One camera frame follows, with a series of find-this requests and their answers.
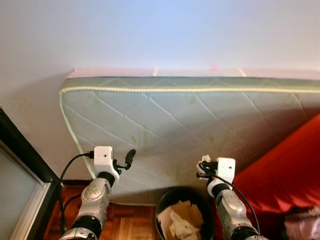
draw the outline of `baseboard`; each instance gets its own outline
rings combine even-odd
[[[63,185],[66,186],[75,186],[75,185],[82,185],[82,186],[88,186],[91,183],[92,179],[88,180],[80,180],[80,179],[65,179],[62,181]]]

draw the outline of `mattress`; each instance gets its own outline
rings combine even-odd
[[[154,205],[173,186],[205,191],[202,155],[235,158],[241,171],[320,113],[320,81],[306,79],[75,73],[59,94],[81,153],[112,146],[121,162],[136,149],[112,188],[121,204]]]

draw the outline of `cardboard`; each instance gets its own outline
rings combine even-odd
[[[160,222],[161,229],[166,240],[178,240],[178,237],[172,234],[172,219],[170,217],[171,211],[174,211],[183,220],[188,221],[191,225],[196,228],[200,228],[204,223],[202,214],[199,211],[197,205],[191,205],[190,201],[178,202],[174,205],[168,206],[165,210],[157,215],[157,219]],[[196,240],[201,240],[199,232],[196,234]]]

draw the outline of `parquet floor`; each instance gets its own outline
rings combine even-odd
[[[81,193],[84,188],[85,186],[65,186],[62,194],[64,202]],[[74,222],[80,206],[80,198],[68,205],[65,211],[68,229]],[[154,224],[155,207],[111,203],[107,211],[107,222],[99,240],[160,240]],[[61,237],[59,221],[60,208],[57,202],[43,240],[58,240]]]

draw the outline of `black cable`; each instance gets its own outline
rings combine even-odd
[[[63,221],[66,220],[66,218],[65,218],[65,211],[66,211],[69,203],[71,203],[73,200],[75,200],[75,199],[77,199],[77,198],[79,198],[79,197],[81,197],[81,193],[79,193],[79,194],[77,194],[77,195],[69,198],[68,201],[65,202],[65,204],[64,204],[64,206],[63,206],[63,209],[62,209],[62,212],[61,212],[61,216],[60,216],[60,226],[64,226],[64,225],[66,224],[66,222],[63,222]]]
[[[216,174],[214,174],[213,172],[211,172],[210,170],[206,169],[201,163],[199,164],[199,167],[205,171],[206,174],[209,174],[211,175],[212,177],[215,177],[219,180],[221,180],[222,182],[224,182],[225,184],[228,184],[229,186],[231,186],[232,188],[234,188],[240,195],[241,197],[243,198],[243,200],[245,201],[245,203],[248,205],[248,207],[250,208],[251,212],[252,212],[252,215],[253,215],[253,218],[254,218],[254,221],[255,221],[255,225],[256,225],[256,230],[258,232],[258,234],[260,235],[260,226],[259,226],[259,222],[258,222],[258,218],[257,218],[257,215],[256,215],[256,212],[254,210],[254,208],[251,206],[250,202],[248,201],[248,199],[245,197],[245,195],[235,186],[233,185],[232,183],[228,182],[227,180],[224,180],[222,177],[220,176],[217,176]]]
[[[61,236],[63,234],[65,234],[65,232],[66,232],[66,230],[65,230],[66,218],[65,218],[65,213],[64,213],[64,203],[63,203],[63,199],[62,199],[62,182],[63,182],[64,176],[65,176],[68,168],[70,167],[70,165],[74,162],[74,160],[76,160],[79,157],[89,157],[89,158],[93,159],[94,158],[94,151],[89,151],[89,152],[78,154],[78,155],[74,156],[68,162],[68,164],[65,166],[64,170],[61,173],[61,176],[60,176],[60,179],[59,179],[59,187],[60,187],[60,190],[59,190],[59,204],[60,204],[60,212],[61,212],[61,216],[60,216],[60,219],[61,219],[60,220],[60,233],[61,233]]]

